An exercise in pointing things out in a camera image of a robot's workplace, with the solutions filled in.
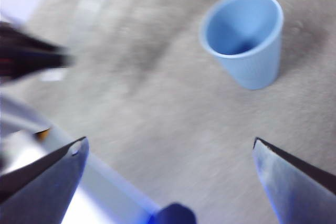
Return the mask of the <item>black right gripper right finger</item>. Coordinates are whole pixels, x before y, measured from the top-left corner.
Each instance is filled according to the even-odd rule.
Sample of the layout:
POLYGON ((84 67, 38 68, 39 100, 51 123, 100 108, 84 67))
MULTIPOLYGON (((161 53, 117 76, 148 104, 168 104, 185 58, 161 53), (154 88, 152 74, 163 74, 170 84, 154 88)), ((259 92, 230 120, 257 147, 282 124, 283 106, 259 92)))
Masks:
POLYGON ((335 223, 335 175, 257 137, 253 157, 279 223, 335 223))

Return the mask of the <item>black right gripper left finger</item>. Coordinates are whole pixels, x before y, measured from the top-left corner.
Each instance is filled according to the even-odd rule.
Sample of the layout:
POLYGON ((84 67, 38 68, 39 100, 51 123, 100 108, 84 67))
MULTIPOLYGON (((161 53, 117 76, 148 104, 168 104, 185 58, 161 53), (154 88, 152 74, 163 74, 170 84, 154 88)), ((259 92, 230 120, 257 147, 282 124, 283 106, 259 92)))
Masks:
POLYGON ((86 137, 1 176, 1 223, 61 223, 82 178, 86 137))

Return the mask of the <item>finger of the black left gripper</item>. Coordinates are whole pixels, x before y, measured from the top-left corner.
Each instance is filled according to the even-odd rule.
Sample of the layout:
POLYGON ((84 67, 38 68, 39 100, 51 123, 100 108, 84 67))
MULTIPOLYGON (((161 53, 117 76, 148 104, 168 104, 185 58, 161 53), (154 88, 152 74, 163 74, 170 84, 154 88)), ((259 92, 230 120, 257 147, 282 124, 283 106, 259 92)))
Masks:
POLYGON ((11 23, 1 22, 1 56, 21 50, 69 55, 69 50, 62 46, 29 35, 11 23))
POLYGON ((1 58, 1 79, 17 80, 49 68, 65 68, 73 59, 64 55, 34 55, 1 58))

